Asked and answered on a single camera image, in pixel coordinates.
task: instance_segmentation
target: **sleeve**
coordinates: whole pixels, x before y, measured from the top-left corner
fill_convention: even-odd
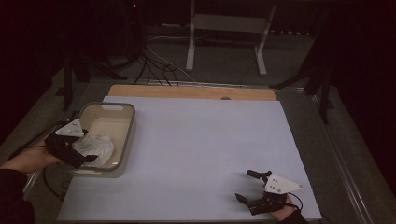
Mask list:
[[[283,219],[280,222],[277,222],[277,224],[308,224],[308,222],[301,215],[301,212],[296,210],[291,213],[291,215],[287,218]]]
[[[25,174],[0,169],[0,223],[35,223],[33,206],[23,200]]]

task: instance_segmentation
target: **beige plastic tray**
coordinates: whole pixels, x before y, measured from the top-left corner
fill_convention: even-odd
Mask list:
[[[85,105],[78,115],[85,135],[107,135],[111,138],[114,151],[104,167],[82,165],[71,170],[73,175],[116,178],[123,174],[128,153],[134,136],[134,106],[117,103],[90,103]]]

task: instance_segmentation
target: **dark background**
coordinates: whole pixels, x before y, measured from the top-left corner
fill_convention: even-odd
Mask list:
[[[132,6],[136,1],[125,1]],[[149,25],[189,23],[190,1],[137,1]],[[263,1],[249,1],[261,4]],[[320,36],[306,62],[326,58],[334,49],[332,84],[356,122],[382,174],[395,193],[396,168],[394,57],[396,20],[392,1],[278,1],[272,31]],[[206,1],[198,12],[237,16],[261,15],[261,8],[244,10],[244,1]],[[120,1],[2,1],[0,6],[3,143],[35,101],[51,85],[64,63],[64,48],[80,49],[95,60],[106,61],[121,27],[133,18],[120,10]],[[326,22],[331,29],[320,32]],[[100,34],[98,26],[104,30]]]

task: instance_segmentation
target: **white table surface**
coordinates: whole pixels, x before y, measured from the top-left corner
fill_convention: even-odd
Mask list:
[[[305,218],[318,205],[278,101],[107,96],[136,109],[136,131],[119,178],[74,177],[59,221],[250,221],[234,194],[259,199],[247,170],[300,183]]]

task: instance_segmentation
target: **crumpled white cloth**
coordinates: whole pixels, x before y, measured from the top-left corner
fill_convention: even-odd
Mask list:
[[[84,163],[84,166],[97,168],[104,167],[114,151],[110,137],[100,134],[85,137],[81,142],[75,143],[73,148],[83,156],[98,156],[93,162]]]

